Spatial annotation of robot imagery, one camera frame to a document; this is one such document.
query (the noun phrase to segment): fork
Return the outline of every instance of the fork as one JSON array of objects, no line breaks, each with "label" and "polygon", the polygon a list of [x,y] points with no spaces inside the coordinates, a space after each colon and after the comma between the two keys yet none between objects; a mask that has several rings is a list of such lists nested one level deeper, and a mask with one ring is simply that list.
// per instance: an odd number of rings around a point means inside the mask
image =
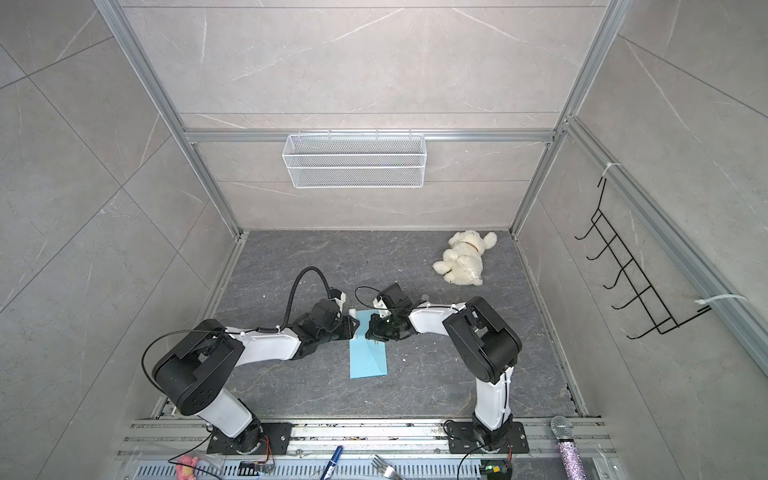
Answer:
[{"label": "fork", "polygon": [[388,464],[387,462],[384,462],[381,457],[378,455],[373,456],[373,467],[379,471],[380,474],[382,474],[385,478],[389,478],[390,480],[405,480],[403,477],[397,474],[395,469]]}]

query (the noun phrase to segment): wall tile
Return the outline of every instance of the wall tile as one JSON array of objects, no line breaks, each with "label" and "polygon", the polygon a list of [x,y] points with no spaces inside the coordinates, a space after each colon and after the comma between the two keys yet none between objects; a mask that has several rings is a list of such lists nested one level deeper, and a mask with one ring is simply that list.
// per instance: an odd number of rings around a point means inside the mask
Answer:
[{"label": "wall tile", "polygon": [[208,202],[179,253],[205,284],[211,287],[232,242],[232,235],[221,220],[221,215],[216,207]]},{"label": "wall tile", "polygon": [[[290,182],[283,144],[198,145],[219,181]],[[428,142],[426,181],[530,180],[541,158],[539,142]]]},{"label": "wall tile", "polygon": [[[208,288],[176,255],[88,391],[39,480],[59,480],[62,472],[69,478],[106,477],[106,465],[112,463],[122,443],[120,431],[145,417],[160,396],[144,378],[138,353],[163,333],[192,328],[207,293]],[[169,337],[152,349],[147,368],[166,353],[165,346],[182,337]]]},{"label": "wall tile", "polygon": [[513,114],[180,114],[187,128],[554,128],[558,112]]},{"label": "wall tile", "polygon": [[[621,311],[611,306],[626,303],[631,286],[621,277],[612,290],[617,264],[604,254],[595,261],[604,243],[593,231],[576,240],[589,227],[600,191],[594,187],[600,168],[592,164],[576,144],[569,142],[550,170],[540,193],[541,202],[557,227],[573,261],[582,272],[594,301],[637,383],[664,441],[685,478],[761,478],[762,425],[754,419],[768,401],[768,379],[746,354],[728,328],[714,313],[707,313],[665,335],[636,336],[651,327],[639,303]],[[683,321],[699,308],[699,298],[687,278],[627,208],[609,184],[602,210],[627,247],[642,265],[664,303]],[[607,225],[598,224],[608,235]],[[621,255],[623,247],[614,242]],[[644,286],[639,272],[630,277]],[[649,301],[652,312],[659,303]],[[657,321],[664,319],[657,315]],[[713,432],[730,432],[719,438]]]},{"label": "wall tile", "polygon": [[118,190],[28,79],[0,90],[0,308]]},{"label": "wall tile", "polygon": [[42,467],[174,254],[118,192],[0,313],[1,477]]},{"label": "wall tile", "polygon": [[519,241],[589,413],[605,420],[628,475],[682,480],[601,311],[538,200]]},{"label": "wall tile", "polygon": [[11,55],[0,46],[0,87],[3,87],[12,81],[17,81],[24,77],[24,72],[18,67]]},{"label": "wall tile", "polygon": [[541,142],[427,143],[425,180],[529,181],[543,151]]},{"label": "wall tile", "polygon": [[127,7],[571,7],[607,5],[607,0],[121,0]]},{"label": "wall tile", "polygon": [[177,249],[208,201],[203,185],[173,139],[150,157],[125,184],[125,190]]},{"label": "wall tile", "polygon": [[31,78],[121,184],[170,136],[113,38]]},{"label": "wall tile", "polygon": [[91,0],[8,0],[0,44],[28,74],[111,37]]},{"label": "wall tile", "polygon": [[398,189],[219,185],[245,229],[502,230],[509,227],[528,182],[429,182]]},{"label": "wall tile", "polygon": [[602,7],[127,10],[186,113],[558,111],[602,13]]},{"label": "wall tile", "polygon": [[637,0],[621,34],[768,114],[764,0]]},{"label": "wall tile", "polygon": [[768,318],[768,119],[622,39],[580,117]]}]

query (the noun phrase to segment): blue marker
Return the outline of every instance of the blue marker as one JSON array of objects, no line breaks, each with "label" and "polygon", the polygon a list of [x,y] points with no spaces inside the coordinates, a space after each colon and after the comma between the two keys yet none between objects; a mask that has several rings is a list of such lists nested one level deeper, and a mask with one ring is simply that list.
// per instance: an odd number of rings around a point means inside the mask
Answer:
[{"label": "blue marker", "polygon": [[341,451],[343,449],[344,447],[341,445],[336,447],[336,451],[333,453],[333,457],[331,457],[328,465],[326,465],[326,469],[323,471],[323,476],[320,477],[320,480],[329,480],[329,478],[331,478],[331,475],[333,475],[333,470],[336,469],[336,465],[339,463],[339,457],[341,456]]}]

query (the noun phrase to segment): microphone head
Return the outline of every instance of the microphone head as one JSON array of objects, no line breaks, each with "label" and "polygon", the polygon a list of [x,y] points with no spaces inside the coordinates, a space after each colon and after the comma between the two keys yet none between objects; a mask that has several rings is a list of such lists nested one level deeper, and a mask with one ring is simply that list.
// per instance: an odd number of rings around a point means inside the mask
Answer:
[{"label": "microphone head", "polygon": [[557,440],[572,440],[574,438],[574,426],[564,416],[555,416],[549,425],[552,427],[552,433]]}]

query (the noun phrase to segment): white zip tie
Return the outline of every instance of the white zip tie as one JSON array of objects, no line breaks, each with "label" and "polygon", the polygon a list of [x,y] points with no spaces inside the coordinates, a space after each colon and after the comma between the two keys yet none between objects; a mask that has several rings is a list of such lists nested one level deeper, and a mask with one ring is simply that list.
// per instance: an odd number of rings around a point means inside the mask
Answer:
[{"label": "white zip tie", "polygon": [[605,164],[605,170],[603,170],[603,174],[601,176],[605,177],[605,174],[608,172],[608,169],[613,167],[614,165],[621,165],[621,164],[611,164],[611,163]]},{"label": "white zip tie", "polygon": [[739,300],[746,301],[745,296],[736,295],[735,293],[724,293],[722,295],[711,296],[710,298],[699,298],[698,300],[694,300],[694,302],[698,303],[699,305],[707,305],[709,302],[720,300],[721,298],[737,298]]}]

